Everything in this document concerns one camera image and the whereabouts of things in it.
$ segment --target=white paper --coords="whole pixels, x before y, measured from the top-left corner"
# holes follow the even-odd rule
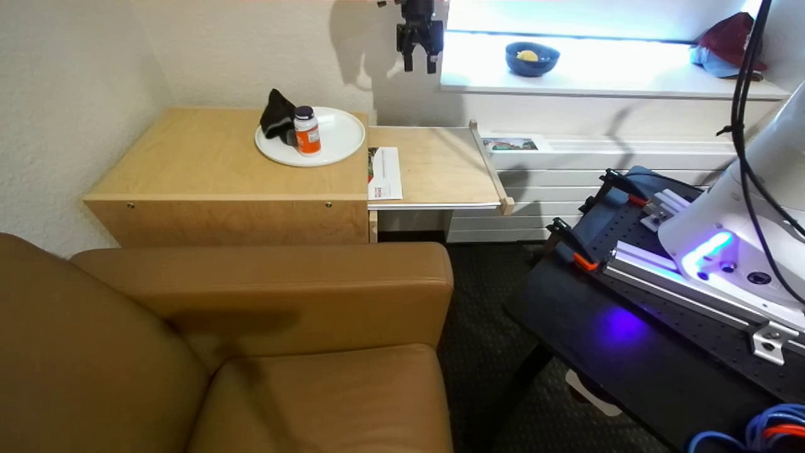
[[[398,145],[369,149],[369,199],[401,199]]]

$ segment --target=black carpet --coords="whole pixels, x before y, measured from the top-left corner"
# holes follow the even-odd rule
[[[458,453],[605,451],[663,453],[629,414],[605,417],[564,384],[566,364],[510,379],[536,340],[501,303],[525,278],[536,247],[450,243],[455,297],[440,361]]]

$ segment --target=brown leather armchair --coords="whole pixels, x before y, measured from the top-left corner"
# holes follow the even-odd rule
[[[450,451],[438,243],[103,249],[0,233],[0,451]]]

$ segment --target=white shelf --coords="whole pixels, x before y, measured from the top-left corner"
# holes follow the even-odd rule
[[[559,64],[541,77],[518,77],[505,64],[505,44],[530,40],[561,53]],[[484,33],[444,33],[440,84],[479,93],[555,93],[555,96],[657,96],[657,98],[731,98],[735,81],[721,81],[688,62],[688,44],[569,40]],[[754,81],[750,98],[780,99],[788,91]]]

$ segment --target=white plate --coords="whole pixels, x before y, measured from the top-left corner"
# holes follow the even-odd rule
[[[281,142],[279,136],[266,138],[259,125],[254,130],[257,149],[287,166],[327,166],[335,160],[345,160],[361,145],[367,130],[359,117],[346,111],[325,106],[315,106],[311,111],[320,121],[322,138],[322,149],[317,152],[300,152],[294,145]]]

